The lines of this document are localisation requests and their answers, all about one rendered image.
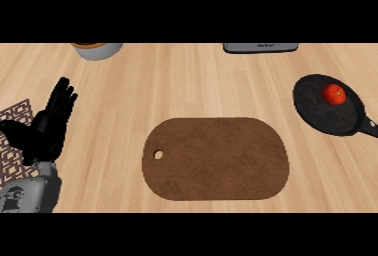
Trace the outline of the patterned brown placemat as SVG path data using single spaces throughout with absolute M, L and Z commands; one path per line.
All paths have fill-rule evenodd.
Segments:
M 21 178 L 32 178 L 38 174 L 35 167 L 24 165 L 24 154 L 18 139 L 22 134 L 21 130 L 3 130 L 1 126 L 6 121 L 13 121 L 28 126 L 32 119 L 32 108 L 28 99 L 0 110 L 0 189 L 7 182 Z

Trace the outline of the brown wooden cutting board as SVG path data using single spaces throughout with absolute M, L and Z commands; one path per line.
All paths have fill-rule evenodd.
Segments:
M 167 200 L 263 200 L 289 176 L 283 141 L 254 118 L 173 118 L 152 130 L 142 171 Z

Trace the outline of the black frying pan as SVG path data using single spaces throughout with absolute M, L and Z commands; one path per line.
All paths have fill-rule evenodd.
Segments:
M 345 94 L 345 101 L 331 105 L 322 98 L 322 89 L 335 84 Z M 366 116 L 365 105 L 353 89 L 334 77 L 306 75 L 294 85 L 292 100 L 298 115 L 322 133 L 353 136 L 362 132 L 378 138 L 378 122 Z

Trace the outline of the grey pot with orange rim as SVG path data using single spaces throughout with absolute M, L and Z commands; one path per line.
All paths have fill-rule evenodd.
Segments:
M 120 51 L 121 43 L 72 43 L 72 47 L 78 55 L 90 61 L 105 60 L 112 57 Z

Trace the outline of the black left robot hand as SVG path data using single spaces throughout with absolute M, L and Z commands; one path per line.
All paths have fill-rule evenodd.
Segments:
M 37 113 L 31 124 L 24 126 L 13 121 L 1 123 L 3 130 L 19 129 L 22 132 L 18 139 L 25 166 L 37 162 L 53 162 L 59 158 L 77 97 L 69 79 L 62 77 L 53 88 L 46 108 Z

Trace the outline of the red tomato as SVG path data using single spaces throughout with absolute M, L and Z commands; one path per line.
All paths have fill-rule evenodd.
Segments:
M 338 84 L 329 84 L 322 88 L 322 99 L 332 106 L 345 102 L 345 91 Z

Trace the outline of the grey flat appliance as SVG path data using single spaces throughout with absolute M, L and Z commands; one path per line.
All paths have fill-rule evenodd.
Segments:
M 279 53 L 298 49 L 298 43 L 224 43 L 223 49 L 232 54 Z

